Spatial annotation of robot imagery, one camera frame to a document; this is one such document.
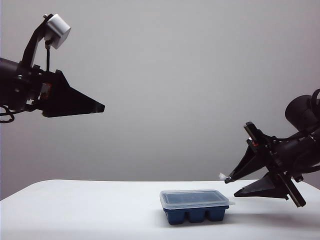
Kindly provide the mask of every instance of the blue ice cube tray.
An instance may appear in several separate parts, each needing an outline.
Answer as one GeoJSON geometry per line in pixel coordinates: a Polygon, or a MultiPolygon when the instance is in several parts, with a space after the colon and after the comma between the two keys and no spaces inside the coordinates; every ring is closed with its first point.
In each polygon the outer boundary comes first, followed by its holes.
{"type": "Polygon", "coordinates": [[[160,201],[169,224],[182,224],[187,218],[190,223],[222,221],[229,200],[217,190],[174,190],[162,191],[160,201]]]}

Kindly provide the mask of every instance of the black cable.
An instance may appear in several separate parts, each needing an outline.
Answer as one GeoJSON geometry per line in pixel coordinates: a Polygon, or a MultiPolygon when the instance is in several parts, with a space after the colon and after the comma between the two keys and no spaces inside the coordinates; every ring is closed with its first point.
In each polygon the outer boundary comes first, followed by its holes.
{"type": "Polygon", "coordinates": [[[46,71],[49,72],[50,69],[50,46],[52,44],[52,40],[45,41],[46,48],[46,71]]]}
{"type": "Polygon", "coordinates": [[[319,118],[320,114],[320,103],[317,104],[317,97],[320,94],[320,88],[315,90],[314,93],[312,94],[310,105],[311,105],[311,110],[314,113],[314,115],[319,118]]]}
{"type": "Polygon", "coordinates": [[[19,114],[19,113],[24,112],[24,110],[10,111],[10,109],[8,107],[6,107],[5,105],[2,105],[2,104],[0,104],[0,108],[3,108],[5,110],[4,113],[0,113],[0,117],[3,117],[3,116],[10,116],[11,117],[9,120],[0,120],[0,124],[12,123],[15,120],[14,114],[19,114]]]}
{"type": "Polygon", "coordinates": [[[50,48],[46,49],[46,71],[49,72],[50,68],[50,48]]]}

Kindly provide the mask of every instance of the gray wall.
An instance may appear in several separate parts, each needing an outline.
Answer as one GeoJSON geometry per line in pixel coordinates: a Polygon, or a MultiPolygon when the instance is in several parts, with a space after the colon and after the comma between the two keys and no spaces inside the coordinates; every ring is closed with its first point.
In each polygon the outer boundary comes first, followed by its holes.
{"type": "Polygon", "coordinates": [[[44,13],[72,27],[51,71],[107,108],[2,125],[2,198],[48,179],[217,180],[245,153],[245,122],[287,137],[286,106],[320,86],[317,0],[2,0],[3,58],[21,60],[44,13]]]}

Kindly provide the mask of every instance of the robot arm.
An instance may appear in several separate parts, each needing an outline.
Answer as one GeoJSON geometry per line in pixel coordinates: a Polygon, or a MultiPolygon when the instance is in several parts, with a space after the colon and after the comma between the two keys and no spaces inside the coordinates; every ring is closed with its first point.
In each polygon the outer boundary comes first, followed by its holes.
{"type": "Polygon", "coordinates": [[[42,110],[45,117],[102,113],[105,106],[70,87],[62,71],[49,71],[49,49],[58,49],[66,40],[70,26],[58,14],[44,16],[27,44],[19,63],[0,58],[0,107],[11,116],[16,113],[42,110]],[[47,48],[47,69],[33,65],[38,43],[44,38],[47,48]]]}
{"type": "Polygon", "coordinates": [[[244,129],[249,134],[247,151],[238,166],[225,179],[234,182],[263,167],[268,173],[260,180],[237,191],[235,197],[268,197],[288,199],[290,195],[297,207],[306,202],[291,178],[298,183],[302,174],[320,170],[320,89],[312,96],[294,99],[286,108],[285,117],[299,130],[288,138],[265,135],[252,122],[244,129]]]}

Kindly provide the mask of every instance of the clear plastic lid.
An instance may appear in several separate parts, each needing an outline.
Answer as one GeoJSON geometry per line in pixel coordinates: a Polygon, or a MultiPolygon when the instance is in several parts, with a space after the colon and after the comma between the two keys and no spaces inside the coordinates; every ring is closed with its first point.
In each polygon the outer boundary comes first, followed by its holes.
{"type": "Polygon", "coordinates": [[[194,209],[230,205],[228,198],[217,190],[173,190],[160,192],[164,209],[194,209]]]}

